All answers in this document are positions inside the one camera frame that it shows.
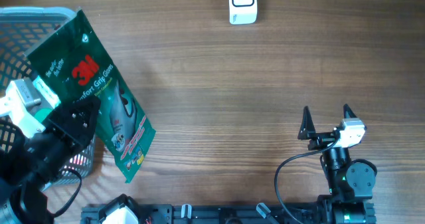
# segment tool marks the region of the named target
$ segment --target gray glove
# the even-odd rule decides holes
[[[114,99],[112,100],[112,107],[109,113],[112,129],[115,134],[122,134],[125,138],[124,145],[116,145],[116,149],[120,152],[128,145],[131,138],[135,133],[135,120],[137,117],[137,108],[135,106],[134,98],[131,101],[131,111],[128,113],[126,105],[128,104],[127,99],[122,95],[124,89],[120,88],[120,82],[117,81],[114,88]]]

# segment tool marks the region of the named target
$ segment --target green packaging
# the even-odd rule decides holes
[[[41,79],[61,102],[96,95],[102,101],[96,135],[129,183],[155,135],[83,11],[26,52]]]

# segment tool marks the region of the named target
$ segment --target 3m logo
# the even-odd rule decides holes
[[[99,65],[94,62],[90,55],[85,56],[85,61],[81,60],[77,67],[72,70],[72,77],[80,78],[78,84],[84,86],[99,71]]]

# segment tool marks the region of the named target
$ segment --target wooden table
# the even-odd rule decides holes
[[[352,158],[377,165],[379,223],[425,218],[425,0],[258,0],[253,25],[228,0],[0,0],[81,6],[157,135],[130,184],[98,142],[94,172],[59,221],[121,193],[140,203],[277,203],[274,172],[307,151],[309,105],[329,131],[350,104],[368,126]],[[76,185],[47,191],[51,211]],[[282,170],[286,201],[328,192],[319,156]]]

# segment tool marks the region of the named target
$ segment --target plastic bin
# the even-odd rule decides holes
[[[26,76],[34,80],[37,77],[37,72],[31,69],[31,64],[23,53],[74,15],[74,11],[63,7],[0,8],[0,96],[5,95],[5,89],[11,80]],[[10,122],[9,117],[2,119]],[[15,132],[9,126],[0,127],[0,145],[6,152],[13,145]],[[82,177],[89,175],[93,168],[94,146],[95,138],[65,166],[77,170]],[[74,174],[64,172],[64,177],[54,184],[76,182],[79,179]]]

